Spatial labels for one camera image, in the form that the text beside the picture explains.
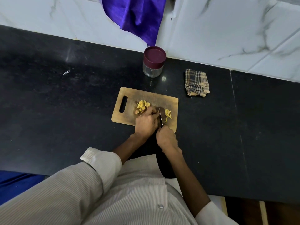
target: knife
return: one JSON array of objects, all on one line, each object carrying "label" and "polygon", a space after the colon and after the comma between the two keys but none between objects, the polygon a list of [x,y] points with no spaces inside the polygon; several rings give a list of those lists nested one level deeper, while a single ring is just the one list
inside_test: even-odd
[{"label": "knife", "polygon": [[161,117],[161,111],[160,111],[160,107],[158,108],[159,110],[159,121],[160,121],[160,127],[162,128],[163,127],[163,119]]}]

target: maroon lid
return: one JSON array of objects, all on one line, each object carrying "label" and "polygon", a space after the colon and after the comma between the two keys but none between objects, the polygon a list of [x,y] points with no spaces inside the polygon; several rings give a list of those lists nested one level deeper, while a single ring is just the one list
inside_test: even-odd
[{"label": "maroon lid", "polygon": [[158,46],[148,46],[144,51],[144,63],[151,69],[163,67],[166,58],[166,52]]}]

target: white shirt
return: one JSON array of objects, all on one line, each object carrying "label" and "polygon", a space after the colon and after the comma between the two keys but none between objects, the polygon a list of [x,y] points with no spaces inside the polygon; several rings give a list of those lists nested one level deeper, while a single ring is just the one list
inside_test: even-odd
[{"label": "white shirt", "polygon": [[155,155],[122,166],[90,147],[81,159],[0,206],[0,224],[237,224],[213,202],[194,218]]}]

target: wooden cutting board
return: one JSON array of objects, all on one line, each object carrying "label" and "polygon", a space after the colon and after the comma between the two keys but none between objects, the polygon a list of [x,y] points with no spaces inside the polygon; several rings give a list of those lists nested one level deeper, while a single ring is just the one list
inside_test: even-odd
[{"label": "wooden cutting board", "polygon": [[[127,97],[127,101],[124,112],[121,113],[121,105],[122,107],[124,107],[122,101],[124,103],[124,100],[126,100],[124,97]],[[167,125],[170,129],[176,132],[178,116],[178,98],[156,94],[148,91],[136,90],[127,87],[120,88],[119,95],[112,114],[112,121],[135,126],[135,119],[138,117],[138,115],[135,114],[135,111],[137,110],[137,103],[140,100],[146,100],[153,107],[160,107],[162,112],[163,124]],[[165,123],[165,108],[171,110],[171,116],[173,118],[168,118],[167,123]]]}]

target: black countertop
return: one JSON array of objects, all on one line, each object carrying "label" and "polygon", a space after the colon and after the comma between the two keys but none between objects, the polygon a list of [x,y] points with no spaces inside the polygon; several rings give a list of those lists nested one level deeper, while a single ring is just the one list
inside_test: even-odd
[{"label": "black countertop", "polygon": [[[178,143],[208,194],[300,203],[300,84],[170,58],[151,79],[140,52],[3,26],[0,51],[0,170],[52,175],[113,150],[134,132],[111,121],[129,87],[179,98]],[[205,98],[186,95],[188,68],[207,73]]]}]

